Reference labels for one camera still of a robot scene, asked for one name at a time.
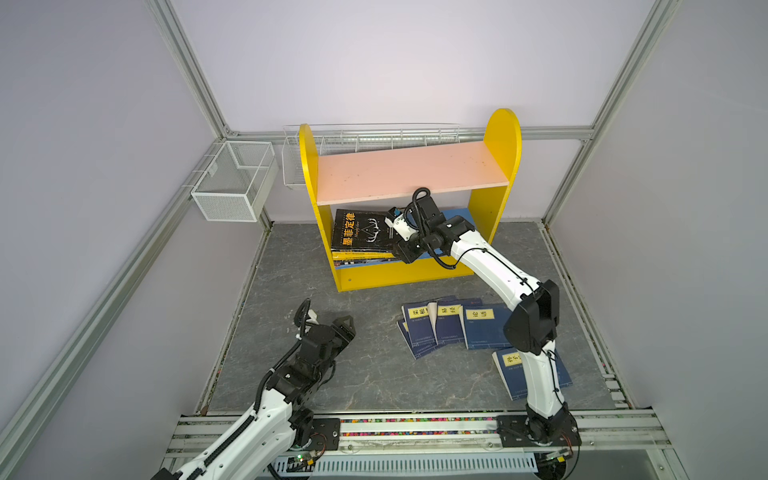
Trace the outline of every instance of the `book cover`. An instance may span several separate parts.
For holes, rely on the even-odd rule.
[[[482,299],[479,298],[470,298],[466,300],[438,300],[435,308],[435,315],[430,318],[437,344],[442,346],[448,345],[449,343],[463,343],[463,310],[470,306],[481,305]]]
[[[337,210],[336,211],[336,219],[337,219],[337,221],[338,221],[338,213],[340,211],[354,212],[355,210],[340,210],[340,209]],[[468,208],[455,208],[455,209],[451,209],[451,210],[443,210],[442,212],[445,215],[446,219],[455,217],[456,215],[460,215],[460,216],[464,217],[469,223],[471,223],[473,225],[475,224],[475,221],[472,218],[472,215],[469,213],[469,209]],[[377,262],[377,261],[352,261],[352,260],[372,260],[372,259],[377,259],[377,260],[391,260],[391,261],[396,261],[396,262],[400,261],[400,260],[397,260],[392,255],[392,247],[391,247],[391,245],[390,245],[390,248],[388,250],[386,250],[386,252],[370,251],[370,250],[365,250],[365,251],[363,251],[363,250],[360,250],[360,251],[348,250],[350,247],[344,247],[343,248],[343,249],[346,249],[346,250],[337,249],[337,248],[334,247],[334,242],[333,242],[334,241],[333,238],[335,238],[335,235],[336,235],[336,222],[334,223],[333,237],[331,239],[331,259],[334,260],[333,264],[334,264],[334,267],[337,270],[339,268],[354,268],[354,267],[359,267],[359,266],[377,265],[379,263],[382,263],[382,262]],[[399,240],[399,236],[397,236],[396,232],[393,235],[395,235],[395,237],[393,238],[393,243],[395,243],[397,240]],[[438,255],[443,255],[443,253],[442,253],[442,251],[440,249],[437,249],[435,252]],[[428,253],[423,253],[419,257],[419,259],[421,260],[423,258],[429,258],[429,254]]]
[[[456,300],[455,296],[426,300],[417,303],[406,303],[402,306],[402,316],[406,320],[411,344],[416,346],[429,345],[435,342],[435,332],[432,330],[432,320],[437,311],[439,300]]]
[[[511,314],[512,311],[503,303],[484,305],[482,308],[465,307],[462,330],[467,350],[512,347],[504,336],[504,324]]]
[[[493,361],[496,364],[499,375],[502,376],[504,385],[507,388],[509,396],[513,400],[524,399],[528,396],[528,384],[525,383],[525,373],[523,372],[523,362],[520,352],[514,347],[510,349],[493,352]],[[554,364],[558,370],[558,382],[560,388],[573,385],[571,376],[563,365],[560,356],[557,355]]]
[[[411,344],[411,336],[408,333],[408,324],[406,323],[405,319],[399,319],[397,321],[397,326],[400,328],[400,333],[402,333],[402,338],[406,339],[406,342],[408,343],[408,348],[411,350],[411,354],[413,354],[414,359],[420,359],[427,353],[432,353],[438,348],[440,348],[442,345],[438,345],[436,342],[427,343],[422,346],[413,346]]]
[[[386,212],[339,208],[333,222],[331,251],[392,252],[398,236],[395,229],[387,227],[385,219]]]

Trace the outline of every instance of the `blue book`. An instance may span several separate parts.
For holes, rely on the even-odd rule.
[[[499,350],[493,352],[493,361],[496,364],[499,374],[504,380],[507,392],[513,400],[524,399],[528,396],[528,384],[525,383],[525,373],[523,372],[523,362],[520,358],[520,352],[516,348]],[[554,364],[558,370],[558,382],[560,387],[573,385],[571,376],[563,365],[560,356],[557,355]]]
[[[504,336],[504,324],[512,311],[504,303],[465,307],[462,330],[467,350],[508,349],[512,345]]]
[[[399,319],[397,321],[397,326],[400,328],[400,333],[402,333],[402,338],[406,339],[406,342],[408,343],[408,348],[411,350],[411,354],[413,354],[414,359],[420,359],[427,353],[432,353],[438,348],[440,348],[442,345],[438,346],[436,342],[428,343],[426,345],[422,346],[413,346],[411,344],[411,336],[408,333],[408,324],[404,319]]]
[[[442,299],[406,303],[402,306],[402,317],[406,320],[411,345],[417,347],[435,343],[435,332],[432,330],[430,316],[435,315],[438,300],[455,300],[455,298],[455,296],[447,296]]]
[[[481,306],[482,299],[438,300],[435,316],[431,318],[435,341],[438,345],[464,343],[462,328],[463,310],[470,306]]]

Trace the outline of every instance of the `light purple wall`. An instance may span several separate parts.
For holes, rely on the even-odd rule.
[[[260,238],[192,204],[16,480],[149,480],[195,412]]]
[[[173,0],[227,123],[589,125],[653,0]],[[507,218],[542,217],[575,142],[527,142]],[[278,221],[309,220],[279,184]]]
[[[2,10],[0,427],[213,139],[143,2]]]
[[[683,2],[553,231],[688,475],[764,478],[768,3]]]

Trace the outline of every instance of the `wire rack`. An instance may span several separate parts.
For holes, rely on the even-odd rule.
[[[192,189],[207,220],[257,222],[277,176],[270,142],[225,141]]]
[[[299,125],[283,127],[283,182],[294,190],[306,189],[299,151]],[[457,124],[310,125],[320,155],[457,144]]]

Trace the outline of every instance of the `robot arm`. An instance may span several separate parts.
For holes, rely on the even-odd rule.
[[[329,369],[333,375],[336,357],[355,338],[351,316],[332,325],[315,322],[307,327],[315,318],[310,299],[304,300],[294,317],[300,328],[298,340],[263,377],[256,401],[205,452],[175,473],[161,469],[152,480],[253,480],[265,468],[273,472],[272,462],[281,453],[307,447],[313,413],[304,404]],[[313,460],[308,458],[297,468],[312,465]]]
[[[409,222],[409,215],[415,224]],[[387,224],[402,238],[393,253],[411,263],[424,252],[445,268],[464,263],[483,279],[512,311],[505,324],[507,340],[521,354],[528,384],[528,422],[525,432],[533,441],[547,445],[575,422],[560,393],[555,368],[554,343],[559,323],[558,287],[551,280],[539,279],[520,270],[504,258],[463,217],[445,219],[429,196],[429,189],[419,188],[405,210],[393,208]],[[450,253],[453,264],[443,262],[435,251]]]

